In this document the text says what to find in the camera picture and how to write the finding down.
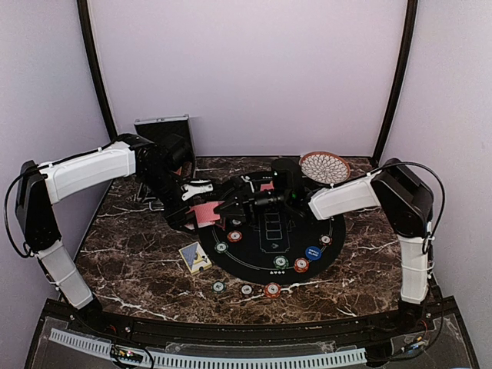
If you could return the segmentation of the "green poker chip stack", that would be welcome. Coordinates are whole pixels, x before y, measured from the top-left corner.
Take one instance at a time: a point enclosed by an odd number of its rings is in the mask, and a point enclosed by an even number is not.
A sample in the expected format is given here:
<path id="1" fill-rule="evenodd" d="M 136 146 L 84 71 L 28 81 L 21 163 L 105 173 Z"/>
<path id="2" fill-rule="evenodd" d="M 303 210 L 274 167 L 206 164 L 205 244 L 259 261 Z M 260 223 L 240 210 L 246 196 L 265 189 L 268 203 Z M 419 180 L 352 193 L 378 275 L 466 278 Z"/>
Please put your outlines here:
<path id="1" fill-rule="evenodd" d="M 224 282 L 216 281 L 212 285 L 212 291 L 216 294 L 221 294 L 226 290 L 226 285 Z"/>

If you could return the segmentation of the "black-red 100 chip stack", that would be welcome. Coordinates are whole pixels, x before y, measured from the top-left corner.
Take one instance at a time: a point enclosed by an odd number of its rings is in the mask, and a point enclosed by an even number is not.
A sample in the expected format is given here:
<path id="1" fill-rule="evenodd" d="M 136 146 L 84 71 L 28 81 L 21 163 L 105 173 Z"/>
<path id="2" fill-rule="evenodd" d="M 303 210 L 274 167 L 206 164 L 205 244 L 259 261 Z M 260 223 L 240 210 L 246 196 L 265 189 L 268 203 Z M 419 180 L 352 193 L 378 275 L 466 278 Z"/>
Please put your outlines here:
<path id="1" fill-rule="evenodd" d="M 243 284 L 241 286 L 241 294 L 244 295 L 244 296 L 248 296 L 250 294 L 252 294 L 253 292 L 253 287 L 249 284 Z"/>

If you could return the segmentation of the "green chips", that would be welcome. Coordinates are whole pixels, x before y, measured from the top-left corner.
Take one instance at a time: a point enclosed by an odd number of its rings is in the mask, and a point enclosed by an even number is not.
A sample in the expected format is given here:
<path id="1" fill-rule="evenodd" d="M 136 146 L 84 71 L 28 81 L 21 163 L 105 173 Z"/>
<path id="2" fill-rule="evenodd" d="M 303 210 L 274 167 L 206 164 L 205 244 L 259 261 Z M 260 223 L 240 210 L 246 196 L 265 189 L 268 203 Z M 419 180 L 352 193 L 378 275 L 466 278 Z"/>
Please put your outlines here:
<path id="1" fill-rule="evenodd" d="M 223 254 L 228 250 L 228 244 L 225 242 L 218 242 L 215 246 L 214 249 L 216 252 L 219 254 Z"/>
<path id="2" fill-rule="evenodd" d="M 279 270 L 286 269 L 289 266 L 289 260 L 283 255 L 276 256 L 273 263 L 274 266 Z"/>

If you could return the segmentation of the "red card deck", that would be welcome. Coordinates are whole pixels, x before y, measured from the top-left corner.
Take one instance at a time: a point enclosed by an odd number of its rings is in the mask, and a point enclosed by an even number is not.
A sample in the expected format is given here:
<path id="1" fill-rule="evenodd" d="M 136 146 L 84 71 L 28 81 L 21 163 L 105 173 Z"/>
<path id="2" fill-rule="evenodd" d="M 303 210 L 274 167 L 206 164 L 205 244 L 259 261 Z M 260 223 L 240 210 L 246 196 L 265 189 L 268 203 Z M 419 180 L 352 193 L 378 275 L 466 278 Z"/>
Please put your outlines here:
<path id="1" fill-rule="evenodd" d="M 188 213 L 194 213 L 198 228 L 204 228 L 220 221 L 221 216 L 216 214 L 214 209 L 221 204 L 222 201 L 209 201 L 204 204 L 197 204 L 192 206 Z"/>

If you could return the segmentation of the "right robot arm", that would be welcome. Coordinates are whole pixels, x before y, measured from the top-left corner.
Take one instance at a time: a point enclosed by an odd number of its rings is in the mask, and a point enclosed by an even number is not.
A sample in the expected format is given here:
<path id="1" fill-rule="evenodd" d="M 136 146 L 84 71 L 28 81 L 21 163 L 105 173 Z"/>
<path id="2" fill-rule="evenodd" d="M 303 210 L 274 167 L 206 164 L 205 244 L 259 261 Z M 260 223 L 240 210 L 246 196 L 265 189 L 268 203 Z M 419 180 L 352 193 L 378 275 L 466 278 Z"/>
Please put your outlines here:
<path id="1" fill-rule="evenodd" d="M 288 158 L 271 163 L 273 188 L 257 191 L 241 184 L 214 209 L 221 218 L 250 221 L 261 210 L 286 211 L 309 221 L 325 221 L 362 208 L 379 207 L 401 246 L 401 300 L 406 304 L 392 318 L 392 326 L 407 334 L 422 320 L 422 304 L 431 274 L 429 253 L 439 217 L 433 216 L 434 194 L 412 172 L 413 163 L 397 158 L 382 167 L 340 184 L 306 190 L 301 166 Z"/>

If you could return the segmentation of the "red chips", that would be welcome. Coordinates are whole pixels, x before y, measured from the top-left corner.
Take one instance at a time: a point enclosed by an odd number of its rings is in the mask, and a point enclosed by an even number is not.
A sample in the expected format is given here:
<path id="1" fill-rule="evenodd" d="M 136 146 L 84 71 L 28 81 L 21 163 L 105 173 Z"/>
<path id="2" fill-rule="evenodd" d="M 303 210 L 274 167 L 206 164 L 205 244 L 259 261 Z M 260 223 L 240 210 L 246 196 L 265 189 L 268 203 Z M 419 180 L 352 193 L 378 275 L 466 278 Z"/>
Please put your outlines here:
<path id="1" fill-rule="evenodd" d="M 298 258 L 294 262 L 294 270 L 297 273 L 305 273 L 308 271 L 309 261 L 305 258 Z"/>
<path id="2" fill-rule="evenodd" d="M 230 242 L 238 242 L 242 239 L 242 233 L 240 231 L 231 231 L 228 233 L 228 240 Z"/>

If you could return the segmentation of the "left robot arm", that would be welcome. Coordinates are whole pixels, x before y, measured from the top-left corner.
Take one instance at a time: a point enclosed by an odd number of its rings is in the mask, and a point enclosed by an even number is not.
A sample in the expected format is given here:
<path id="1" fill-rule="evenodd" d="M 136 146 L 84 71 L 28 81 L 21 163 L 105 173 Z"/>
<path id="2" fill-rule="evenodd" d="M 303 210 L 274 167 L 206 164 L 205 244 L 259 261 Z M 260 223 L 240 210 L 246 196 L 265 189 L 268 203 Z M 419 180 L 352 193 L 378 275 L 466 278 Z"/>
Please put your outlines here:
<path id="1" fill-rule="evenodd" d="M 25 238 L 20 251 L 35 257 L 65 300 L 79 311 L 78 322 L 92 335 L 108 329 L 108 317 L 62 242 L 54 204 L 80 191 L 116 178 L 136 176 L 163 204 L 171 228 L 185 231 L 196 224 L 191 199 L 213 191 L 211 181 L 183 179 L 177 170 L 186 162 L 189 146 L 178 135 L 166 145 L 134 134 L 119 135 L 106 146 L 37 165 L 27 161 L 11 186 L 18 189 L 15 215 Z"/>

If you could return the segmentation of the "red-gold 5 chip stack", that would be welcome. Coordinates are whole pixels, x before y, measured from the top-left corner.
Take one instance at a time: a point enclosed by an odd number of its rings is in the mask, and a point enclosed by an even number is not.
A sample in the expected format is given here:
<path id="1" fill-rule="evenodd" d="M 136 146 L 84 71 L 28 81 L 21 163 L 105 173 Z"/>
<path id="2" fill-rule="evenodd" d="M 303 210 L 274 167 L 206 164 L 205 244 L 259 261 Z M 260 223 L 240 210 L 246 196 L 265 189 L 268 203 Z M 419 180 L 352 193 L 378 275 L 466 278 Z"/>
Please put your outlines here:
<path id="1" fill-rule="evenodd" d="M 281 286 L 277 283 L 271 282 L 264 286 L 264 295 L 267 298 L 278 298 L 281 294 Z"/>

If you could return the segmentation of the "blue small blind button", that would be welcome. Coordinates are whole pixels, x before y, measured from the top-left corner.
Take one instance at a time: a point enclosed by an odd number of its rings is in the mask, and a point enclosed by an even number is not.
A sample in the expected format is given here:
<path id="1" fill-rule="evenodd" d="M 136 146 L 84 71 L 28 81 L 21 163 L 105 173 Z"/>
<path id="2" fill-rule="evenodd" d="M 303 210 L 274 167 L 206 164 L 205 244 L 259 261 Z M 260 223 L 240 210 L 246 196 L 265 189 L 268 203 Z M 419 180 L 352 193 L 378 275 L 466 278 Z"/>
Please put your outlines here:
<path id="1" fill-rule="evenodd" d="M 322 250 L 316 246 L 310 246 L 305 249 L 305 256 L 310 261 L 317 261 L 322 257 Z"/>

